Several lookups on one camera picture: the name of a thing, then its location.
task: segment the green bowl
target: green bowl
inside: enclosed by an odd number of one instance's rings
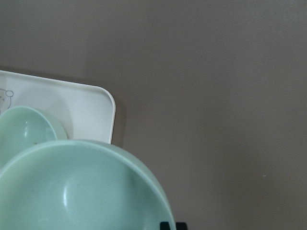
[[[67,139],[67,135],[50,114],[26,106],[5,111],[0,116],[0,169],[19,152],[58,139]]]
[[[106,143],[46,142],[0,173],[0,226],[10,230],[159,230],[175,223],[154,175]]]

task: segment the white tray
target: white tray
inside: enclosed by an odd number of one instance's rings
[[[69,139],[111,143],[115,102],[103,88],[0,70],[0,114],[17,105],[49,112]]]

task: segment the plastic bowl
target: plastic bowl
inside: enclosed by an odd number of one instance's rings
[[[125,150],[64,140],[27,149],[0,173],[0,226],[10,230],[159,230],[175,223],[154,175]]]
[[[31,146],[67,139],[61,123],[50,114],[17,106],[0,116],[0,169],[12,157]]]

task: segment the printed illustration on tray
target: printed illustration on tray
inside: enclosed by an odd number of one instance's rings
[[[10,108],[13,96],[14,92],[12,90],[0,89],[0,114]]]

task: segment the cartoon drawing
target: cartoon drawing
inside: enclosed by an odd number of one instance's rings
[[[0,89],[0,114],[1,108],[4,110],[10,108],[13,96],[14,92],[12,90]]]

